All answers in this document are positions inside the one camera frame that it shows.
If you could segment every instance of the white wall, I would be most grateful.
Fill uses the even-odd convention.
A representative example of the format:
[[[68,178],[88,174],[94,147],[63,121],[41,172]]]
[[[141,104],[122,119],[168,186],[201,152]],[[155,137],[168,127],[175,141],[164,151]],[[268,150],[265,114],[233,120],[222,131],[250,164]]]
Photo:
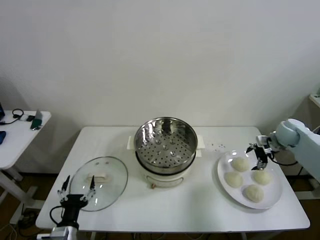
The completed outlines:
[[[318,0],[2,0],[0,96],[50,111],[22,156],[57,172],[83,126],[174,116],[271,130],[318,87]]]

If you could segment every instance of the floor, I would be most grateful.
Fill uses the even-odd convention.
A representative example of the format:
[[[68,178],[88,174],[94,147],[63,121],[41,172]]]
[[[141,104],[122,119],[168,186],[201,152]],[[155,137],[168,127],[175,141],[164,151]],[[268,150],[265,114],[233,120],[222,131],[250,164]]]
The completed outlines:
[[[19,183],[20,187],[23,190],[27,190],[30,186],[35,185],[38,186],[39,189],[34,195],[35,199],[45,200],[52,185],[55,182],[54,176],[30,176],[27,175],[23,178],[23,180]],[[305,179],[298,179],[293,189],[295,191],[308,191],[311,190],[311,186],[308,181]],[[308,240],[319,240],[320,239],[320,200],[303,200],[301,204],[308,215],[311,226],[305,230],[295,230],[295,231],[286,231],[282,232],[279,235],[275,236],[273,240],[300,240],[300,239],[308,239]],[[19,201],[15,199],[13,196],[8,194],[0,205],[0,229],[7,225],[10,221],[11,216],[15,212],[16,208],[19,205]],[[21,229],[20,233],[25,236],[32,235],[40,231],[34,225],[27,228]],[[0,231],[0,240],[14,240],[15,234],[12,233],[11,238],[10,234],[12,229],[7,226],[5,229]],[[90,233],[86,234],[88,239],[90,239]],[[255,233],[248,233],[248,239],[253,237]],[[239,233],[217,233],[217,234],[131,234],[131,233],[97,233],[96,240],[189,240],[189,239],[199,239],[199,240],[240,240],[241,236]],[[34,236],[32,237],[22,237],[19,233],[17,234],[17,240],[32,240],[36,239]]]

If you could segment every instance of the steamed bun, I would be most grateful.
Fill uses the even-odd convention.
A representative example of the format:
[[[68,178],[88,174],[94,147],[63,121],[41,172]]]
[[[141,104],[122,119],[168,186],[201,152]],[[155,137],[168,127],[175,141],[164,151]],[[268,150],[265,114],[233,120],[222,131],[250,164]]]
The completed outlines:
[[[232,172],[227,172],[224,175],[224,179],[226,183],[232,187],[232,188],[239,188],[244,184],[244,179],[240,175],[240,173],[232,171]]]
[[[257,170],[253,173],[253,179],[261,185],[267,185],[271,182],[272,176],[265,170]]]
[[[257,185],[250,185],[244,191],[246,197],[255,203],[261,202],[265,196],[262,188]]]
[[[232,160],[231,166],[239,172],[245,172],[249,169],[249,161],[246,158],[238,156]]]

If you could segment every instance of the cable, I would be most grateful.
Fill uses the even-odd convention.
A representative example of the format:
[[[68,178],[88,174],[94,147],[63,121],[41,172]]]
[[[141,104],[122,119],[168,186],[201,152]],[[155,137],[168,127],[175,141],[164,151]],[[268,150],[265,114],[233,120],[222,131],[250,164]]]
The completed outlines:
[[[25,112],[24,112],[22,109],[20,109],[20,108],[13,109],[13,110],[12,110],[12,115],[13,115],[13,118],[16,119],[16,120],[13,120],[13,121],[11,121],[11,122],[1,121],[1,122],[0,122],[0,125],[13,124],[13,123],[15,123],[16,121],[18,121],[24,114],[25,114]]]
[[[197,237],[197,238],[192,238],[192,237],[190,237],[187,233],[185,234],[189,239],[191,239],[191,240],[199,240],[200,238],[202,238],[202,236],[204,235],[203,233],[199,236],[199,237]]]
[[[156,238],[156,239],[152,239],[152,233],[150,233],[150,240],[160,240],[160,239],[162,239],[163,237],[165,237],[166,236],[166,234],[164,233],[164,234],[162,234],[160,237],[158,237],[158,238]]]
[[[13,240],[12,239],[12,234],[14,233],[15,234],[14,240],[16,240],[17,237],[18,237],[17,231],[15,230],[15,228],[10,223],[8,223],[7,225],[5,225],[2,228],[0,228],[0,232],[2,230],[4,230],[6,227],[11,227],[12,231],[5,237],[5,239],[9,237],[9,240]]]
[[[296,178],[299,177],[299,175],[301,174],[302,170],[304,169],[304,167],[302,166],[300,168],[300,171],[298,172],[298,174],[296,175]],[[290,183],[291,187],[293,187],[293,185],[296,183],[297,179],[293,179],[292,182]]]
[[[298,163],[297,161],[295,161],[295,162],[293,162],[293,163],[283,164],[283,163],[280,163],[280,162],[277,162],[277,161],[273,160],[272,158],[270,158],[270,159],[271,159],[271,161],[274,162],[275,164],[279,164],[279,165],[281,165],[281,166],[293,166],[293,165],[296,165],[296,164]]]
[[[18,228],[18,232],[19,232],[19,235],[21,237],[24,237],[24,238],[32,238],[32,237],[36,237],[39,233],[42,233],[44,230],[40,230],[40,231],[37,231],[35,233],[32,233],[30,235],[25,235],[24,233],[21,233],[21,229]]]
[[[58,222],[57,222],[56,220],[54,220],[54,218],[52,217],[52,212],[53,212],[53,210],[58,209],[58,208],[62,208],[62,206],[61,206],[61,205],[60,205],[60,206],[55,206],[54,208],[52,208],[52,209],[50,210],[50,213],[49,213],[50,219],[51,219],[52,222],[54,222],[56,225],[58,224]]]

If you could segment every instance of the table leg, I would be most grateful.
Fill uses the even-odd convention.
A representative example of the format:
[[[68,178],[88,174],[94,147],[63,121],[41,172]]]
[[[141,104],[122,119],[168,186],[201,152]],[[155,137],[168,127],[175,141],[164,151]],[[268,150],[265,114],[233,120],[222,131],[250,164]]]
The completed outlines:
[[[296,191],[294,192],[299,200],[319,200],[320,199],[320,184],[315,179],[309,180],[313,186],[313,191]]]
[[[0,171],[0,186],[4,188],[8,193],[13,195],[15,198],[20,200],[20,202],[28,205],[32,205],[35,200],[27,194],[26,192],[22,191],[20,187],[18,187],[14,182],[12,182],[6,175],[4,175]]]
[[[242,239],[242,240],[248,240],[248,239],[247,239],[247,235],[246,235],[245,232],[241,232],[241,239]]]
[[[23,177],[20,175],[20,173],[17,171],[17,169],[12,166],[9,169],[5,170],[8,174],[10,174],[10,176],[13,177],[14,180],[21,182]]]

